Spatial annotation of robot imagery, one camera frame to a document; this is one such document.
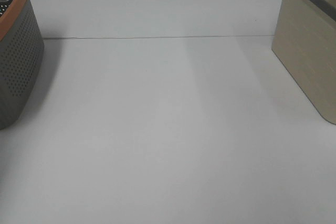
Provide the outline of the beige bin grey rim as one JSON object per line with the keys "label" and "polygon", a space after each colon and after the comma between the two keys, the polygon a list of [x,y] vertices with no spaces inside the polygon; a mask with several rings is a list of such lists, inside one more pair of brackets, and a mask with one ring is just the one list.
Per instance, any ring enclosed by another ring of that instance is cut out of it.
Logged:
{"label": "beige bin grey rim", "polygon": [[321,117],[335,124],[335,0],[282,0],[271,49]]}

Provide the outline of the grey perforated basket orange rim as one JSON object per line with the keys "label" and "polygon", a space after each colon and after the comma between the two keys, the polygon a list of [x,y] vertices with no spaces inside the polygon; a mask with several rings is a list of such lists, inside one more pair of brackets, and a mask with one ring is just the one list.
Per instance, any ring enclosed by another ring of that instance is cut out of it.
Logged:
{"label": "grey perforated basket orange rim", "polygon": [[44,54],[30,0],[1,2],[1,129],[20,117],[39,74]]}

